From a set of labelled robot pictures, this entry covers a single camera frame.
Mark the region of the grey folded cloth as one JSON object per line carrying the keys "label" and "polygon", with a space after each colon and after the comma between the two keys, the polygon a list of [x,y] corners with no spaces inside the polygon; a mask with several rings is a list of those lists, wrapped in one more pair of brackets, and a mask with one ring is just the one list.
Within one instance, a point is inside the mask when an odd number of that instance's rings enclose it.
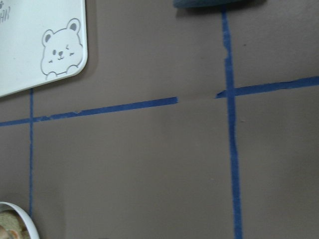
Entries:
{"label": "grey folded cloth", "polygon": [[230,3],[242,2],[242,0],[173,0],[175,8],[198,8],[219,6]]}

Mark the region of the bread slice in bowl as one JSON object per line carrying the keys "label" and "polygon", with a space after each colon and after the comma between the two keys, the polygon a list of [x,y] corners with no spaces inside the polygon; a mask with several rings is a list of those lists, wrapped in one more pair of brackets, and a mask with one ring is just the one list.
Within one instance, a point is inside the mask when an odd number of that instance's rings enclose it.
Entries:
{"label": "bread slice in bowl", "polygon": [[0,238],[1,239],[29,239],[30,235],[26,224],[20,215],[12,210],[0,213]]}

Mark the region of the white bowl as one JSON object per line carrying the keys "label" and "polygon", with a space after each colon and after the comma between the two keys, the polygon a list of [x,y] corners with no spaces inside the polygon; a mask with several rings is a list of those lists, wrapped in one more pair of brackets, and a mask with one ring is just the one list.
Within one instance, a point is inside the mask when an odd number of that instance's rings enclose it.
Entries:
{"label": "white bowl", "polygon": [[6,210],[15,211],[20,215],[20,217],[22,218],[22,220],[26,224],[27,230],[28,230],[29,235],[30,235],[30,239],[39,239],[39,234],[38,234],[38,231],[36,229],[34,222],[32,221],[31,217],[22,208],[20,208],[19,206],[15,205],[15,204],[12,204],[12,203],[1,202],[0,203],[0,212],[6,211]]}

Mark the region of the white bear tray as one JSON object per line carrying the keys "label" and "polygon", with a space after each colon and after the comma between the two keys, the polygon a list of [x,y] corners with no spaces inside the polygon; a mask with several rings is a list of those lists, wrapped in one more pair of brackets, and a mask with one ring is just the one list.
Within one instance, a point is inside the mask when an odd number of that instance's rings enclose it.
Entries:
{"label": "white bear tray", "polygon": [[2,97],[75,76],[87,59],[84,0],[0,2]]}

